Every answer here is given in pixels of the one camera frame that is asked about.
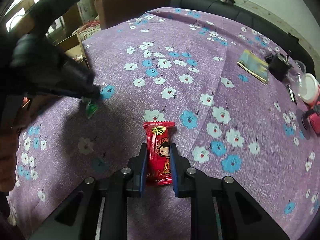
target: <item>white lid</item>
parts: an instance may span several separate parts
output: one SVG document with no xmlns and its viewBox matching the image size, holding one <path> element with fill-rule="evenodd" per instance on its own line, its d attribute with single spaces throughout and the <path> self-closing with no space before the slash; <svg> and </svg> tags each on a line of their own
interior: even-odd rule
<svg viewBox="0 0 320 240">
<path fill-rule="evenodd" d="M 319 92 L 319 83 L 316 78 L 312 74 L 306 73 L 302 88 L 300 89 L 302 100 L 307 104 L 311 104 L 318 98 Z"/>
</svg>

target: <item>blue flower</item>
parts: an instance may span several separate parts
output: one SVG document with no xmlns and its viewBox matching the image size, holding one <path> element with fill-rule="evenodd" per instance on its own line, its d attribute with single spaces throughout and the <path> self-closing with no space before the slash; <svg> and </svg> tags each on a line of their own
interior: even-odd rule
<svg viewBox="0 0 320 240">
<path fill-rule="evenodd" d="M 301 139 L 305 139 L 305 136 L 303 135 L 303 132 L 302 132 L 302 131 L 300 131 L 299 134 L 300 134 L 300 138 L 301 138 Z"/>
<path fill-rule="evenodd" d="M 33 140 L 33 147 L 34 147 L 34 149 L 38 149 L 39 148 L 39 138 L 35 138 Z"/>
<path fill-rule="evenodd" d="M 156 77 L 159 73 L 156 69 L 154 68 L 150 68 L 150 69 L 147 69 L 146 70 L 146 74 L 149 76 L 149 77 Z"/>
<path fill-rule="evenodd" d="M 222 156 L 227 152 L 227 149 L 224 146 L 223 142 L 212 141 L 210 145 L 211 151 L 217 156 Z"/>
<path fill-rule="evenodd" d="M 142 65 L 143 65 L 144 67 L 151 67 L 151 66 L 152 66 L 152 62 L 151 62 L 151 60 L 145 59 L 145 60 L 142 62 Z"/>
<path fill-rule="evenodd" d="M 285 123 L 283 124 L 283 130 L 286 136 L 294 135 L 294 130 L 292 127 L 288 127 Z"/>
<path fill-rule="evenodd" d="M 183 111 L 183 113 L 180 115 L 180 119 L 182 125 L 184 125 L 188 129 L 192 129 L 198 126 L 197 117 L 191 111 Z"/>
<path fill-rule="evenodd" d="M 115 87 L 111 85 L 107 85 L 102 89 L 100 92 L 100 98 L 105 100 L 112 97 L 112 95 L 115 93 Z"/>
<path fill-rule="evenodd" d="M 249 79 L 245 75 L 238 75 L 238 78 L 240 78 L 240 80 L 243 82 L 249 82 Z"/>
<path fill-rule="evenodd" d="M 103 173 L 106 172 L 108 170 L 108 167 L 106 165 L 106 163 L 104 162 L 104 160 L 102 158 L 94 158 L 92 160 L 92 168 L 99 173 Z"/>
<path fill-rule="evenodd" d="M 25 171 L 24 173 L 25 173 L 25 176 L 26 176 L 27 180 L 31 179 L 29 171 Z"/>
<path fill-rule="evenodd" d="M 28 135 L 33 135 L 34 134 L 34 132 L 35 132 L 35 128 L 33 127 L 33 126 L 31 126 L 30 128 L 29 128 L 29 130 L 28 130 Z"/>
<path fill-rule="evenodd" d="M 36 126 L 35 130 L 34 130 L 34 134 L 38 135 L 40 133 L 40 126 Z"/>
<path fill-rule="evenodd" d="M 19 176 L 24 176 L 24 169 L 21 165 L 19 165 L 19 167 L 18 167 L 18 174 L 19 174 Z"/>
<path fill-rule="evenodd" d="M 190 64 L 190 65 L 193 65 L 193 66 L 197 66 L 198 65 L 198 63 L 193 59 L 188 59 L 187 63 Z"/>
<path fill-rule="evenodd" d="M 184 53 L 182 53 L 182 56 L 183 56 L 183 57 L 191 57 L 191 54 L 184 52 Z"/>
<path fill-rule="evenodd" d="M 284 208 L 284 213 L 286 215 L 290 214 L 294 210 L 295 207 L 296 207 L 296 204 L 294 202 L 289 202 Z"/>
<path fill-rule="evenodd" d="M 223 166 L 223 170 L 233 173 L 239 171 L 241 168 L 242 159 L 238 155 L 229 155 L 226 159 L 224 159 L 221 164 Z"/>
<path fill-rule="evenodd" d="M 179 57 L 180 56 L 180 54 L 179 53 L 176 53 L 176 52 L 169 52 L 168 53 L 170 56 L 172 56 L 172 57 Z"/>
</svg>

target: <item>red pouch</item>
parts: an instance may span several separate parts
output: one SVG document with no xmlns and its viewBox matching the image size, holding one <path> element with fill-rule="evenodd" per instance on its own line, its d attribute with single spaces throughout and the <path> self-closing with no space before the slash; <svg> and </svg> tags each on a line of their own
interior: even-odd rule
<svg viewBox="0 0 320 240">
<path fill-rule="evenodd" d="M 174 122 L 145 122 L 143 124 L 147 134 L 149 154 L 148 184 L 159 186 L 172 183 L 168 129 L 174 126 Z"/>
</svg>

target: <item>yellow logo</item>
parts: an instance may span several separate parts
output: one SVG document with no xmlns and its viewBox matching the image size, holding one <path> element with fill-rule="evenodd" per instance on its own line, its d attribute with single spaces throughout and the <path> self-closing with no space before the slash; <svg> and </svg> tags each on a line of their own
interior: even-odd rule
<svg viewBox="0 0 320 240">
<path fill-rule="evenodd" d="M 153 132 L 155 135 L 164 134 L 164 132 L 165 132 L 165 127 L 164 127 L 164 126 L 154 127 L 154 128 L 152 128 L 152 132 Z"/>
</svg>

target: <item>brown sofa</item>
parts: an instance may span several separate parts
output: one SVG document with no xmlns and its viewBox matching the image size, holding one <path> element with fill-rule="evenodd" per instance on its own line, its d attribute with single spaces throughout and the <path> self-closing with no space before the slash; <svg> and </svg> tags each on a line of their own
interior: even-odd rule
<svg viewBox="0 0 320 240">
<path fill-rule="evenodd" d="M 170 0 L 95 0 L 94 6 L 103 30 L 169 3 Z"/>
</svg>

